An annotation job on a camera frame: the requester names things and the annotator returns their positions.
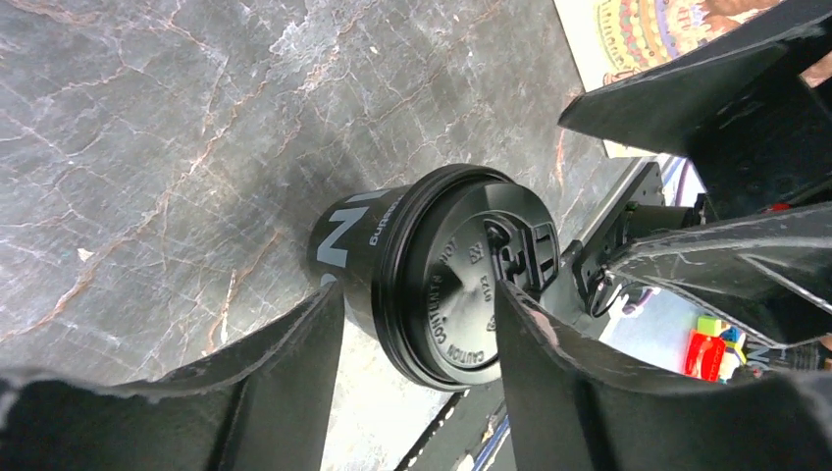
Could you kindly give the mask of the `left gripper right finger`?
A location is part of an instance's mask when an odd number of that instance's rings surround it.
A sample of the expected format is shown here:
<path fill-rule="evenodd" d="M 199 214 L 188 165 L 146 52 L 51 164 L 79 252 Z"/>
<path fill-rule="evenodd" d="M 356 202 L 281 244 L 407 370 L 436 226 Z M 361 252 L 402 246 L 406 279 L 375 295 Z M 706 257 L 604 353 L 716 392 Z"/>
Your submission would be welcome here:
<path fill-rule="evenodd" d="M 831 378 L 740 385 L 681 376 L 588 338 L 522 290 L 495 292 L 520 470 L 827 470 Z"/>

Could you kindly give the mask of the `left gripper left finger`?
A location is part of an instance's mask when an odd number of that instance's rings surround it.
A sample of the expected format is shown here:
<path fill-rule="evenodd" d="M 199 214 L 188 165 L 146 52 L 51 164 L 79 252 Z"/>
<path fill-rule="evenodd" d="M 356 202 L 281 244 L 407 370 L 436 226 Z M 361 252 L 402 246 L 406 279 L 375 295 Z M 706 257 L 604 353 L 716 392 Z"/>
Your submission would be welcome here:
<path fill-rule="evenodd" d="M 316 470 L 343 336 L 329 283 L 280 319 L 155 381 L 1 373 L 5 470 Z"/>

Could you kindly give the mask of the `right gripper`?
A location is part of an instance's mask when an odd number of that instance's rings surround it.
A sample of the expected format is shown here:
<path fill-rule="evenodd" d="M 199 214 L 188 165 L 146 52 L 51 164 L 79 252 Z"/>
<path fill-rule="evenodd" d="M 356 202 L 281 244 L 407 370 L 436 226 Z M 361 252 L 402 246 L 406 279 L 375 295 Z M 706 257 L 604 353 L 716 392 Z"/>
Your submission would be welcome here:
<path fill-rule="evenodd" d="M 663 288 L 788 348 L 831 333 L 831 4 L 784 1 L 665 65 L 586 92 L 559 125 L 686 157 L 691 208 L 621 204 L 584 250 L 590 289 Z"/>

